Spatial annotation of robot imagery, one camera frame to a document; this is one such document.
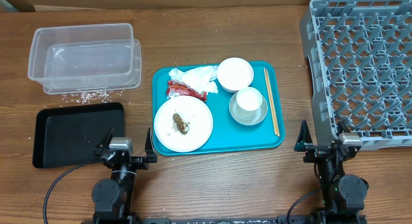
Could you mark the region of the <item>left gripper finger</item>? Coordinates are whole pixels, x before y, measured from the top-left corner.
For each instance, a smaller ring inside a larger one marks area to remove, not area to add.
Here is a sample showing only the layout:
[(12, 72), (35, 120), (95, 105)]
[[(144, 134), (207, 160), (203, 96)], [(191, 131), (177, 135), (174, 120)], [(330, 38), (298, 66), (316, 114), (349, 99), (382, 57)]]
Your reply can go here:
[(103, 139), (98, 144), (98, 149), (107, 149), (109, 147), (110, 141), (113, 138), (114, 128), (110, 128)]
[(146, 136), (146, 140), (145, 140), (145, 153), (146, 153), (146, 155), (154, 155), (155, 154), (155, 149), (154, 149), (154, 145), (153, 145), (152, 131), (151, 131), (150, 127), (147, 130), (147, 136)]

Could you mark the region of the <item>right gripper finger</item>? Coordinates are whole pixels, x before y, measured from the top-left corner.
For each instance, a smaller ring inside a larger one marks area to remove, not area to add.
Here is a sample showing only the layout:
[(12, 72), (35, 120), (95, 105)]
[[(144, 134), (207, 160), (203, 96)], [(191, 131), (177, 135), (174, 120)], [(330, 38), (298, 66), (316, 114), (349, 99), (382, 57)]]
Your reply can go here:
[(351, 131), (348, 129), (348, 127), (346, 126), (346, 124), (340, 120), (337, 123), (337, 134), (340, 135), (342, 133), (350, 133)]
[(306, 120), (301, 122), (299, 136), (296, 141), (296, 146), (308, 146), (313, 145), (312, 137), (310, 135), (310, 131), (307, 125)]

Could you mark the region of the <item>brown food scrap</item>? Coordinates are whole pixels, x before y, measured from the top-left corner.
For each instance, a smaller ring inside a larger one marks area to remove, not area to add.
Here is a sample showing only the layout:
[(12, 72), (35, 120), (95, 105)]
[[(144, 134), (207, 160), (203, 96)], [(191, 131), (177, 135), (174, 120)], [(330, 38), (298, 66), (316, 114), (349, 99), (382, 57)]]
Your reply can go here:
[(189, 124), (178, 114), (173, 114), (173, 122), (177, 131), (186, 135), (189, 132)]

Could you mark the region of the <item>white round plate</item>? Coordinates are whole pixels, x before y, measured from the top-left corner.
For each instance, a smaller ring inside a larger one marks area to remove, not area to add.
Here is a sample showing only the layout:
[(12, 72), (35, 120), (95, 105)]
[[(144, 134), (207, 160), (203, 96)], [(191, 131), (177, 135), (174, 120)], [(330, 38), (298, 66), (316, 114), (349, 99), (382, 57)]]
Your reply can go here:
[[(186, 135), (176, 130), (173, 114), (178, 113), (188, 124)], [(209, 107), (190, 96), (170, 98), (160, 106), (154, 117), (154, 133), (166, 149), (188, 153), (199, 149), (210, 138), (213, 117)]]

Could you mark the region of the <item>grey green bowl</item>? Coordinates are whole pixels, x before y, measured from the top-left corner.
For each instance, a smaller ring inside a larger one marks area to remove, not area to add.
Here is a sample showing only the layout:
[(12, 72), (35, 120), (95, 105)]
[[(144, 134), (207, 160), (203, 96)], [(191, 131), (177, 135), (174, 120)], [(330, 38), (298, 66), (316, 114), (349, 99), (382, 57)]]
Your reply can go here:
[(268, 104), (265, 98), (261, 95), (261, 105), (253, 111), (248, 111), (240, 107), (236, 98), (237, 93), (235, 93), (229, 102), (229, 113), (232, 118), (239, 124), (245, 126), (253, 126), (262, 122), (268, 112)]

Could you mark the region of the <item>red snack wrapper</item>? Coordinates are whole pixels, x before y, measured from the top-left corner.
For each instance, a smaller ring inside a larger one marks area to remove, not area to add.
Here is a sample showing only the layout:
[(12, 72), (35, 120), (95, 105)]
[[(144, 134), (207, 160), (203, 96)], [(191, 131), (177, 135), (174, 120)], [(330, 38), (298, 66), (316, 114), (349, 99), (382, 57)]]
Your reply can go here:
[(186, 84), (182, 84), (173, 80), (167, 82), (167, 98), (179, 97), (179, 96), (190, 96), (195, 97), (203, 102), (207, 101), (206, 92), (197, 92), (194, 89), (190, 88)]

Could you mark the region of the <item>small white cup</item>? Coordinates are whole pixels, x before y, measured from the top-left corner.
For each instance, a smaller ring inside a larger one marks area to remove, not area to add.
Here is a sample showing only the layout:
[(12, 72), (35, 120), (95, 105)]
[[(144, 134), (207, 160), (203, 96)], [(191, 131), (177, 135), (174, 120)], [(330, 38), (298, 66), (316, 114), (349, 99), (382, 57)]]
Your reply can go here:
[(252, 87), (244, 88), (237, 92), (236, 102), (241, 109), (245, 111), (255, 111), (260, 108), (262, 104), (262, 95), (256, 89)]

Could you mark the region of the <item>white napkin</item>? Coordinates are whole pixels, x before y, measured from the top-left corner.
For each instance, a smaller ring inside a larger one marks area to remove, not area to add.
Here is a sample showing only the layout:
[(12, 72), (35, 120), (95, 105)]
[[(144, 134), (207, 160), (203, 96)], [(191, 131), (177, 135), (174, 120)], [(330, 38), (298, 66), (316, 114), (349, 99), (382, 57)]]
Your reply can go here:
[(217, 66), (202, 66), (188, 71), (173, 68), (169, 72), (171, 80), (185, 84), (198, 93), (218, 93), (215, 83), (217, 79)]

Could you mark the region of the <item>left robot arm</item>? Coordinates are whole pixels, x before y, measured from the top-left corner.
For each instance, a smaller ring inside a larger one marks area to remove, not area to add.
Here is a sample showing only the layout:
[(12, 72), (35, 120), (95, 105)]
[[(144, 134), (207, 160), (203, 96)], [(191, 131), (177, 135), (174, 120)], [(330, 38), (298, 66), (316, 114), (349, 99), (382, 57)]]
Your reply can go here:
[(151, 131), (147, 131), (145, 156), (133, 156), (133, 143), (127, 137), (114, 137), (114, 129), (96, 146), (97, 160), (111, 169), (111, 176), (98, 181), (91, 193), (95, 204), (93, 223), (141, 223), (131, 212), (135, 179), (138, 170), (147, 170), (158, 160)]

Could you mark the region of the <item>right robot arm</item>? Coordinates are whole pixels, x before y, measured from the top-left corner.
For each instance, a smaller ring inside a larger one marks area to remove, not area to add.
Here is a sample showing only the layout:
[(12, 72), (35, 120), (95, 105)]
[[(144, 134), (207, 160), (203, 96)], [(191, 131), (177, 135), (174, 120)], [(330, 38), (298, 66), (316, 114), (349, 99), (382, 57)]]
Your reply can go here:
[(369, 189), (366, 180), (346, 174), (343, 162), (356, 156), (361, 149), (362, 141), (358, 134), (351, 133), (344, 124), (340, 125), (339, 137), (329, 145), (314, 145), (305, 120), (294, 147), (296, 152), (304, 152), (303, 162), (312, 163), (320, 186), (297, 201), (289, 208), (286, 222), (291, 223), (291, 212), (294, 207), (307, 197), (322, 193), (323, 208), (314, 208), (303, 218), (297, 218), (300, 223), (366, 223), (366, 218), (359, 215), (364, 209), (364, 200)]

